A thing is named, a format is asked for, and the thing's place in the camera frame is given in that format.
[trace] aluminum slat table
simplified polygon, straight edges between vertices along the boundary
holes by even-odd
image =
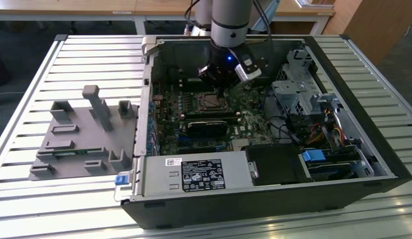
[[[412,108],[349,40],[316,40],[412,173]],[[140,102],[142,36],[55,41],[0,137],[0,238],[389,238],[412,235],[412,181],[347,208],[272,218],[143,230],[114,201],[115,176],[28,181],[54,100],[88,106],[86,84],[108,105]],[[319,73],[332,92],[329,79]]]

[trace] motherboard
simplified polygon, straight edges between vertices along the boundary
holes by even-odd
[[[200,79],[154,87],[160,155],[240,151],[273,143],[263,95],[239,84],[223,98]]]

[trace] power supply label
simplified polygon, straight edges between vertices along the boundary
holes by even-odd
[[[182,162],[184,192],[198,192],[226,188],[220,159]]]

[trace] floor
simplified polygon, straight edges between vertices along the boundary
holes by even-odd
[[[148,22],[148,34],[179,34],[184,22]],[[58,34],[70,34],[70,22],[47,22],[40,29],[36,22],[0,22],[0,58],[11,73],[11,81],[0,86],[0,134],[30,85]],[[132,22],[78,22],[79,34],[136,34]],[[412,105],[412,27],[392,52],[377,66]]]

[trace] yellow wire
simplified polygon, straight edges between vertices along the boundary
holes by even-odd
[[[335,127],[335,130],[337,130],[337,132],[339,132],[340,143],[343,143],[344,139],[341,138],[341,130],[339,128],[336,128],[336,127]]]
[[[311,144],[311,143],[313,143],[313,142],[316,142],[317,140],[320,140],[320,138],[323,137],[323,132],[312,139],[312,140],[309,140],[309,142],[307,143],[307,144]]]

